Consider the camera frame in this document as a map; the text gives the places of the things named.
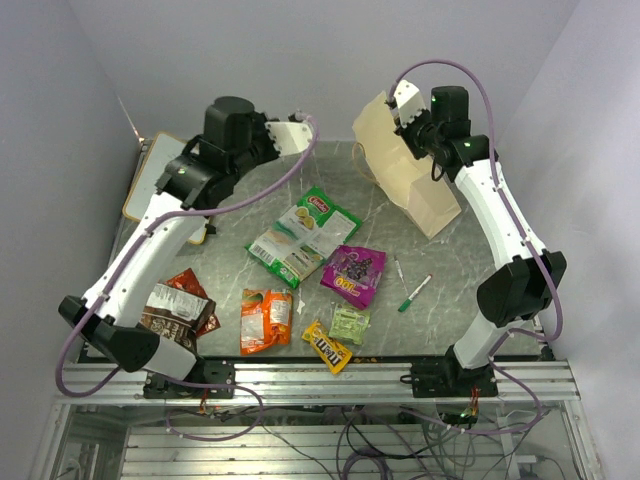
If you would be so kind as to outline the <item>beige paper bag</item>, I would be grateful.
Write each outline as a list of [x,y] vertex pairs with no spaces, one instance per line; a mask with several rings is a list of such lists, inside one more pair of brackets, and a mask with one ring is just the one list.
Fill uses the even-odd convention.
[[429,239],[461,213],[445,180],[431,178],[432,160],[416,160],[394,133],[392,113],[381,92],[364,106],[352,129],[378,186]]

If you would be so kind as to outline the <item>green Chuba cassava chips bag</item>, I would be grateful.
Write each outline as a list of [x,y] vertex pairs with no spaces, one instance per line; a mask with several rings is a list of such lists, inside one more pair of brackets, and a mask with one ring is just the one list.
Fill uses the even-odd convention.
[[359,217],[314,186],[246,250],[268,272],[295,289],[361,225]]

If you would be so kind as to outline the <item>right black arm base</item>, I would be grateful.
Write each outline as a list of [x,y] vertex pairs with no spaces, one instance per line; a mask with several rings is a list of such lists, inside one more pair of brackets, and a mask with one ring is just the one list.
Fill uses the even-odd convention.
[[400,382],[409,385],[415,398],[471,398],[496,397],[494,370],[485,365],[475,369],[463,369],[453,348],[444,355],[419,357],[411,363],[408,374]]

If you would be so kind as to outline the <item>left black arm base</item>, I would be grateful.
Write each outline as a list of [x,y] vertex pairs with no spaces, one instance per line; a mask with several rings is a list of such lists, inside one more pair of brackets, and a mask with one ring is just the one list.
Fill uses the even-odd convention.
[[236,370],[227,360],[200,359],[183,380],[158,373],[149,374],[143,387],[145,399],[195,399],[207,395],[213,399],[233,397]]

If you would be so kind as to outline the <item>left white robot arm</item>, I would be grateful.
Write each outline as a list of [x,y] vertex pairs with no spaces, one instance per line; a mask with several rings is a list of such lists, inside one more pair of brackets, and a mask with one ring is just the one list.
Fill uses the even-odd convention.
[[197,357],[142,326],[143,310],[163,271],[213,209],[246,173],[277,159],[267,123],[250,101],[217,98],[205,112],[202,133],[166,164],[143,218],[109,269],[58,307],[76,333],[121,369],[164,375],[182,397],[203,387]]

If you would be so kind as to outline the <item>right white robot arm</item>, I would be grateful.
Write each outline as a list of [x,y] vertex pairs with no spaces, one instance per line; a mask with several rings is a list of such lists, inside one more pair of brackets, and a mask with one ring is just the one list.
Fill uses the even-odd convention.
[[524,219],[489,137],[472,134],[465,88],[435,87],[425,99],[414,84],[402,80],[390,105],[397,111],[395,132],[411,154],[431,157],[472,208],[495,265],[477,289],[476,318],[452,348],[456,362],[440,373],[442,387],[459,396],[475,385],[474,370],[488,365],[503,335],[549,307],[567,262]]

